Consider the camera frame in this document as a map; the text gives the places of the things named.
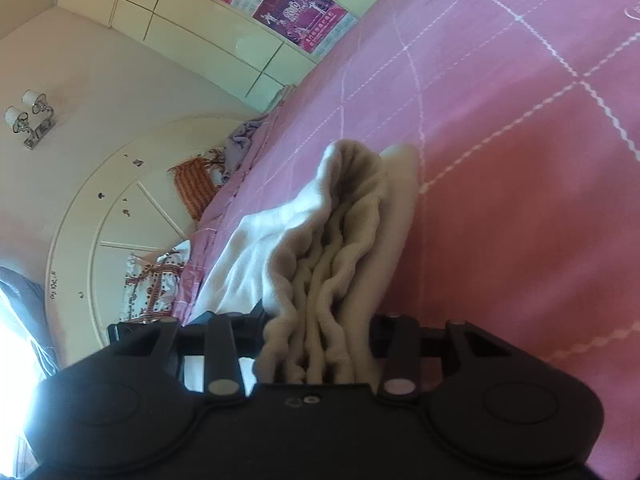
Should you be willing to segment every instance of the curtain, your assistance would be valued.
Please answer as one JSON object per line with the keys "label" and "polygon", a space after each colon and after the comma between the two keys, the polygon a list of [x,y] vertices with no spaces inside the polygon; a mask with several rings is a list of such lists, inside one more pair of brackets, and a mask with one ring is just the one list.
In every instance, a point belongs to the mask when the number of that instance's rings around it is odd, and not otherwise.
{"label": "curtain", "polygon": [[0,267],[0,322],[30,341],[45,376],[58,371],[41,286],[5,267]]}

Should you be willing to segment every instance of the pink bedspread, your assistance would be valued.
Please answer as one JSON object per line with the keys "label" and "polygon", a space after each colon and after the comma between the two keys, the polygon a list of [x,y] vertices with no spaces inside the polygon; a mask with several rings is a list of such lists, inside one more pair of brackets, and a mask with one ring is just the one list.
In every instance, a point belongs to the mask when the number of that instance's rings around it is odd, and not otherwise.
{"label": "pink bedspread", "polygon": [[606,410],[590,465],[634,479],[639,40],[640,0],[380,0],[210,206],[176,312],[242,216],[291,199],[329,142],[412,142],[421,195],[383,308],[468,319],[584,380]]}

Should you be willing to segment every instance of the mattress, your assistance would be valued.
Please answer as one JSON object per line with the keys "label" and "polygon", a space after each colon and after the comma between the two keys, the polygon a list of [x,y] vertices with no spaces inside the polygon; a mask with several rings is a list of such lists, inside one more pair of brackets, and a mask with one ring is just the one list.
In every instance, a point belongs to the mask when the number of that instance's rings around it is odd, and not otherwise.
{"label": "mattress", "polygon": [[332,140],[413,143],[382,310],[467,319],[585,381],[606,414],[590,465],[636,478],[639,40],[640,0],[379,0],[205,213],[180,314],[242,216],[293,198]]}

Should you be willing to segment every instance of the round joint cover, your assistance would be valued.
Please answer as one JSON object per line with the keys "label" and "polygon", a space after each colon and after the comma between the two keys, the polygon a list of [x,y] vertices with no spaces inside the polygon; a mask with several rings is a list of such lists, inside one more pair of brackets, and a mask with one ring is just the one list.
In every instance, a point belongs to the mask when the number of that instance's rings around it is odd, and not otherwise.
{"label": "round joint cover", "polygon": [[427,415],[450,445],[498,468],[535,471],[585,460],[602,427],[595,394],[530,360],[478,359],[430,395]]}
{"label": "round joint cover", "polygon": [[87,359],[41,383],[26,435],[44,462],[108,472],[160,456],[193,417],[193,396],[147,359]]}

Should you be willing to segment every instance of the bed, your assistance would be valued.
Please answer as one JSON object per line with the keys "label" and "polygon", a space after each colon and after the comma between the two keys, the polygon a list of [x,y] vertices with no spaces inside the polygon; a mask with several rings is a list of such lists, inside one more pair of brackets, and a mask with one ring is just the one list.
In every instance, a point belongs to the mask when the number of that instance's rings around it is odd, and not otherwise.
{"label": "bed", "polygon": [[347,138],[420,151],[382,310],[467,319],[577,376],[606,412],[590,465],[640,473],[640,0],[380,0],[260,129],[192,236],[175,315],[244,215]]}

